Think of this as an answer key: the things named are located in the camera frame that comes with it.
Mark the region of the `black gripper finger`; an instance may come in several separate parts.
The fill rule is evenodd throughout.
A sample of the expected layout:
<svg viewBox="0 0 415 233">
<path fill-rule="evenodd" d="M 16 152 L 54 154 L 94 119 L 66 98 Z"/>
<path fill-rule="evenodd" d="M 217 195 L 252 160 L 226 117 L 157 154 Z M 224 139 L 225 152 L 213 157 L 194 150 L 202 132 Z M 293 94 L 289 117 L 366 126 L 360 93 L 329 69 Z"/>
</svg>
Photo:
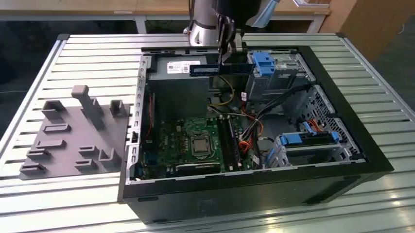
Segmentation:
<svg viewBox="0 0 415 233">
<path fill-rule="evenodd" d="M 217 16 L 217 47 L 218 47 L 218 60 L 217 63 L 224 65 L 225 61 L 234 54 L 234 34 L 236 27 L 233 20 L 222 15 Z"/>
<path fill-rule="evenodd" d="M 244 64 L 246 61 L 246 47 L 242 42 L 242 30 L 240 28 L 236 29 L 234 39 L 233 39 L 233 51 L 232 51 L 232 63 Z"/>
</svg>

